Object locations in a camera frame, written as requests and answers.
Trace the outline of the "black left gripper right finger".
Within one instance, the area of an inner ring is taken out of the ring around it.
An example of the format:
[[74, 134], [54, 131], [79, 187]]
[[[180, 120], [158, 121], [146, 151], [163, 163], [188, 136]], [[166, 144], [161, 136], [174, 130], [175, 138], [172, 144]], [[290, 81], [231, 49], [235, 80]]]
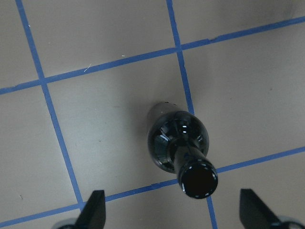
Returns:
[[245, 229], [283, 229], [281, 220], [252, 189], [240, 190], [239, 218]]

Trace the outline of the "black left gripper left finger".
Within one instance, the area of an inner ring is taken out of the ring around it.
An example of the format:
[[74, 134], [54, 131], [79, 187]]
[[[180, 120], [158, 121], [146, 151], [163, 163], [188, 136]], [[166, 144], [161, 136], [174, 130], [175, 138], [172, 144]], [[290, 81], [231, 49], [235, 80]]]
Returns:
[[104, 190], [92, 192], [81, 214], [77, 218], [75, 229], [103, 229], [106, 221]]

